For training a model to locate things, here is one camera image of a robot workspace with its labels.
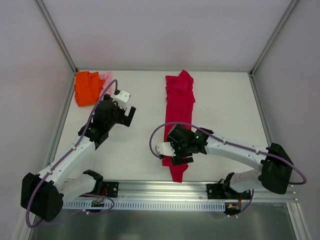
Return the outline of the red t shirt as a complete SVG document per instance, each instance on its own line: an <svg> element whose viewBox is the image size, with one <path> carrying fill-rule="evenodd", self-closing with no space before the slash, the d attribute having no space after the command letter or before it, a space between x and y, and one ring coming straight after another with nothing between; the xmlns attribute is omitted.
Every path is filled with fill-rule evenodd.
<svg viewBox="0 0 320 240"><path fill-rule="evenodd" d="M165 123L184 122L191 124L194 103L196 102L193 93L193 77L186 70L182 70L178 76L165 76L165 80L167 102ZM164 142L167 141L167 136L172 127L172 124L164 127ZM162 160L162 166L169 167L172 180L177 183L183 181L183 174L189 167L188 164L173 166L169 156Z"/></svg>

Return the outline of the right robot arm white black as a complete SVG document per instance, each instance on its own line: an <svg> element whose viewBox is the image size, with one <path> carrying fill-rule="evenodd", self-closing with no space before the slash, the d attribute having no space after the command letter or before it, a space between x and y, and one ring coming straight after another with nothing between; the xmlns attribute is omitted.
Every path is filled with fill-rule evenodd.
<svg viewBox="0 0 320 240"><path fill-rule="evenodd" d="M230 172L220 190L228 199L237 199L247 190L266 189L274 194L287 192L292 174L292 161L281 145L269 147L232 142L212 130L196 131L182 124L175 124L166 140L174 153L174 165L190 163L194 154L215 155L251 167L245 172Z"/></svg>

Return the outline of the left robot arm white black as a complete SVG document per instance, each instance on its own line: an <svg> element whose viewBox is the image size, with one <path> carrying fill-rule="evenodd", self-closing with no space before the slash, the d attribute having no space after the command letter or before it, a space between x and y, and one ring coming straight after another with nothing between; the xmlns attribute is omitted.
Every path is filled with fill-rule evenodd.
<svg viewBox="0 0 320 240"><path fill-rule="evenodd" d="M52 221L64 204L82 195L97 197L106 192L104 178L93 170L85 170L78 178L66 181L71 172L109 137L114 125L129 127L135 114L131 107L126 115L131 94L117 90L114 96L105 94L99 101L89 123L85 124L69 150L37 174L28 173L22 179L20 205L46 222Z"/></svg>

